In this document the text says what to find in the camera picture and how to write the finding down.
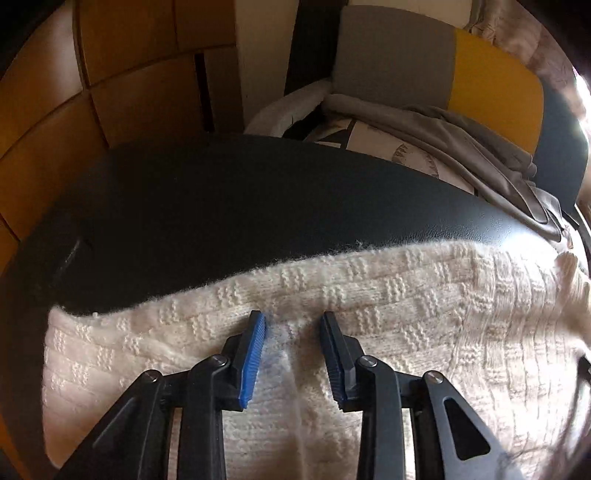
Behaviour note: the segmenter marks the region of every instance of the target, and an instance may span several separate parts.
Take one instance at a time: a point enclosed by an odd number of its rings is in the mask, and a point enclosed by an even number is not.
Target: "wooden wall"
[[[67,0],[0,79],[0,274],[109,148],[205,130],[243,130],[233,0]],[[0,448],[30,478],[2,417]]]

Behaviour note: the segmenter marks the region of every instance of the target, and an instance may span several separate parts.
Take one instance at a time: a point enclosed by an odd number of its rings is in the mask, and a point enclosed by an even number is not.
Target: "gray blanket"
[[[559,242],[563,218],[558,200],[529,181],[529,153],[489,128],[458,113],[432,106],[393,108],[331,94],[325,111],[350,116],[422,148],[461,175],[489,203]]]

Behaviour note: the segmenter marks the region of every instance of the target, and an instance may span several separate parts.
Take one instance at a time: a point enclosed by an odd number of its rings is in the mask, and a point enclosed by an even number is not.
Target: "gray cushion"
[[[334,93],[400,107],[447,108],[455,64],[454,27],[406,10],[343,8]]]

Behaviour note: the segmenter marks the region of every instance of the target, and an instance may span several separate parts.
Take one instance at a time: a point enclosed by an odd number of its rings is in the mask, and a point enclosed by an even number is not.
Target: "white wall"
[[[298,0],[236,0],[245,125],[283,97],[298,4]]]

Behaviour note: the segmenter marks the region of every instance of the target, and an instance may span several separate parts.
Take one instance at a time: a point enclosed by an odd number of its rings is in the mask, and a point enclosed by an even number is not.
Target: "knit pattern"
[[[397,371],[441,371],[535,478],[558,438],[589,343],[589,283],[571,254],[550,264],[469,242],[273,265],[104,315],[49,315],[46,449],[58,466],[146,369],[170,374],[219,353],[262,310],[269,332],[254,397],[224,413],[230,479],[353,479],[361,417],[332,400],[317,322]],[[405,432],[409,433],[408,416]],[[414,478],[410,435],[408,477]]]

